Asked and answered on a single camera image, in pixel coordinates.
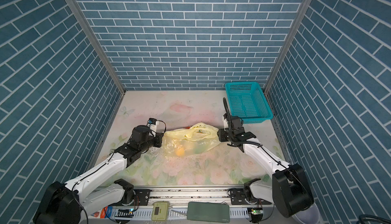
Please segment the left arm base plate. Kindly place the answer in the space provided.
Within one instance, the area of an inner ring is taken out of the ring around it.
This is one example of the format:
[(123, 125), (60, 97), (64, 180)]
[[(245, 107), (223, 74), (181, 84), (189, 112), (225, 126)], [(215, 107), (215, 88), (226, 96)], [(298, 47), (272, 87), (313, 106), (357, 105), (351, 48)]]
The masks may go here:
[(130, 202), (130, 205), (133, 206), (147, 206), (151, 194), (150, 189), (134, 189), (133, 190), (133, 199)]

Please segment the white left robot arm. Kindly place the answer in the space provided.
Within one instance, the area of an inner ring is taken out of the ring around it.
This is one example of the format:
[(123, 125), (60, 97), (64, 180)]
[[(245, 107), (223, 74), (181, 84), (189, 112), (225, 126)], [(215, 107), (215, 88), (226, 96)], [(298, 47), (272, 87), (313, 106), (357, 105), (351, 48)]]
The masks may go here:
[(164, 133), (157, 132), (159, 120), (150, 118), (146, 125), (132, 131), (128, 142), (87, 172), (65, 182), (51, 184), (45, 191), (33, 218), (36, 224), (79, 224), (111, 204), (138, 205), (133, 184), (124, 179), (98, 190), (116, 173), (140, 159), (151, 147), (160, 148)]

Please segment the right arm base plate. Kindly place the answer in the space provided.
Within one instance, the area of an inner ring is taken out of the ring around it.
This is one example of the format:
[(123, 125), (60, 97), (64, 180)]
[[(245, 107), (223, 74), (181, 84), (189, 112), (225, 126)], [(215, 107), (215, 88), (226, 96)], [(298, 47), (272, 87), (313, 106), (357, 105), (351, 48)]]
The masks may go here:
[(253, 197), (249, 190), (244, 188), (230, 188), (227, 194), (232, 205), (271, 205), (271, 202)]

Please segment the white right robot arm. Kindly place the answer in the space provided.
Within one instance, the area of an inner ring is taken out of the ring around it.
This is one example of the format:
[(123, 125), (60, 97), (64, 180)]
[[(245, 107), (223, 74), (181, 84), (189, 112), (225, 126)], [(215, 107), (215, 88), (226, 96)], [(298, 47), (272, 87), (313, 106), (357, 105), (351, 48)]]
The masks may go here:
[(270, 202), (284, 217), (298, 218), (311, 209), (317, 210), (305, 171), (300, 165), (290, 164), (265, 148), (253, 133), (244, 130), (241, 118), (226, 113), (223, 122), (224, 128), (217, 133), (219, 140), (240, 149), (271, 177), (271, 186), (261, 179), (245, 183), (247, 201)]

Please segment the yellow translucent plastic bag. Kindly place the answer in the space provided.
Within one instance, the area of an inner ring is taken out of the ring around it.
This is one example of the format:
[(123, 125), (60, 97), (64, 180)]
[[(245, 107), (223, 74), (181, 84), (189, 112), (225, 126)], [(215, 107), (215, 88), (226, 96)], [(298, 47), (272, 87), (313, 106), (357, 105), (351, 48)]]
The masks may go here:
[(169, 157), (177, 157), (175, 154), (177, 148), (185, 149), (184, 156), (202, 154), (220, 144), (218, 131), (217, 128), (205, 123), (167, 131), (163, 136), (162, 148)]

